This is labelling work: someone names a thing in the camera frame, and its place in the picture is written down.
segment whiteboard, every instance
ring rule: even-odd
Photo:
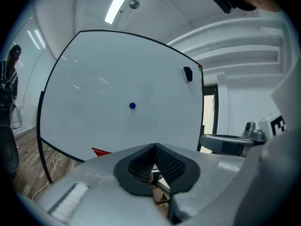
[[[184,79],[185,66],[192,70],[192,82]],[[142,36],[79,32],[46,84],[40,137],[83,161],[97,156],[94,149],[113,153],[149,143],[195,151],[203,118],[198,66]]]

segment whiteboard frame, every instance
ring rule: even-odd
[[[174,51],[180,53],[181,55],[185,56],[186,58],[190,59],[191,61],[193,61],[194,63],[196,63],[198,66],[200,66],[200,71],[201,71],[201,73],[202,73],[202,97],[203,97],[203,100],[202,100],[202,101],[203,101],[203,102],[202,102],[202,114],[201,114],[202,119],[201,119],[201,127],[200,127],[200,130],[199,130],[199,131],[200,131],[199,137],[201,137],[201,133],[202,133],[201,129],[202,129],[202,125],[203,125],[203,116],[204,116],[204,75],[203,75],[203,67],[202,67],[202,65],[200,65],[198,62],[196,62],[195,60],[193,60],[192,58],[190,58],[190,57],[187,56],[186,54],[184,54],[184,53],[182,53],[182,52],[176,50],[175,48],[173,48],[173,47],[171,47],[171,46],[168,46],[168,45],[166,45],[166,44],[164,44],[164,43],[162,43],[162,42],[159,42],[159,41],[157,41],[157,40],[154,40],[154,39],[151,39],[151,38],[148,38],[148,37],[144,37],[144,36],[139,35],[139,34],[130,33],[130,32],[123,32],[123,31],[116,31],[116,30],[96,29],[96,30],[82,30],[82,31],[79,31],[79,32],[73,37],[73,39],[67,44],[67,46],[65,47],[65,49],[61,52],[60,56],[59,56],[58,59],[56,60],[55,65],[53,66],[53,68],[52,68],[52,70],[51,70],[51,72],[50,72],[50,75],[49,75],[49,77],[48,77],[48,79],[47,79],[47,83],[46,83],[46,85],[45,85],[44,91],[42,91],[42,93],[41,93],[40,103],[39,103],[38,113],[37,113],[37,141],[38,141],[38,147],[40,147],[40,146],[42,147],[42,143],[41,143],[41,142],[44,142],[44,143],[46,143],[48,146],[50,146],[51,148],[53,148],[53,149],[55,149],[56,151],[58,151],[59,153],[65,155],[65,156],[67,156],[67,157],[69,157],[69,158],[71,158],[71,159],[73,159],[73,160],[76,160],[76,161],[79,161],[79,162],[85,162],[84,160],[81,160],[81,159],[79,159],[79,158],[76,158],[76,157],[74,157],[74,156],[71,156],[71,155],[69,155],[69,154],[67,154],[67,153],[65,153],[65,152],[63,152],[63,151],[61,151],[60,149],[56,148],[55,146],[53,146],[53,145],[52,145],[51,143],[49,143],[48,141],[44,140],[44,139],[41,137],[41,135],[40,135],[41,110],[42,110],[42,105],[43,105],[43,98],[44,98],[44,95],[45,95],[45,93],[46,93],[46,89],[47,89],[47,85],[48,85],[49,79],[50,79],[50,77],[51,77],[51,75],[52,75],[53,70],[55,69],[55,66],[57,65],[57,62],[60,60],[60,58],[61,58],[61,56],[63,55],[63,53],[65,52],[65,50],[66,50],[66,49],[68,48],[68,46],[73,42],[73,40],[74,40],[80,33],[82,33],[82,32],[117,32],[117,33],[129,34],[129,35],[133,35],[133,36],[136,36],[136,37],[140,37],[140,38],[144,38],[144,39],[147,39],[147,40],[151,40],[151,41],[153,41],[153,42],[156,42],[156,43],[158,43],[158,44],[161,44],[161,45],[163,45],[163,46],[165,46],[165,47],[168,47],[168,48],[170,48],[170,49],[172,49],[172,50],[174,50]],[[199,144],[199,142],[198,142],[198,144],[196,145],[196,151],[199,150],[199,149],[200,149],[200,144]],[[41,159],[43,160],[43,158],[44,158],[43,150],[41,150],[41,152],[42,152],[42,153],[40,153],[40,157],[41,157]]]

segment white cable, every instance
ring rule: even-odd
[[[59,153],[58,155],[56,155],[56,157],[52,160],[52,163],[53,163],[54,167],[55,167],[55,159],[61,160],[62,158],[63,158],[63,154]],[[52,177],[52,175],[54,174],[55,170],[56,170],[56,167],[55,167],[54,171],[51,173],[51,176],[50,176],[50,177]],[[39,193],[39,192],[42,191],[45,187],[47,187],[48,183],[49,183],[49,181],[46,183],[46,185],[45,185],[44,187],[42,187],[39,191],[37,191],[37,192],[32,196],[32,200],[33,200],[34,196],[35,196],[37,193]]]

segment ceiling sprinkler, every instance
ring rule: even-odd
[[[130,1],[130,7],[132,9],[137,9],[137,8],[139,8],[139,6],[140,6],[140,2],[138,2],[137,0]]]

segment black stand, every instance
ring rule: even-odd
[[[40,118],[41,118],[41,109],[42,109],[43,97],[44,97],[44,92],[41,91],[39,105],[38,105],[38,114],[37,114],[37,141],[38,141],[39,154],[40,154],[41,162],[42,162],[42,165],[43,165],[43,169],[45,171],[45,174],[46,174],[46,177],[47,177],[49,183],[52,184],[53,181],[51,179],[51,176],[50,176],[50,173],[48,171],[47,164],[46,164],[46,161],[45,161],[43,147],[42,147],[42,140],[41,140],[41,135],[40,135]]]

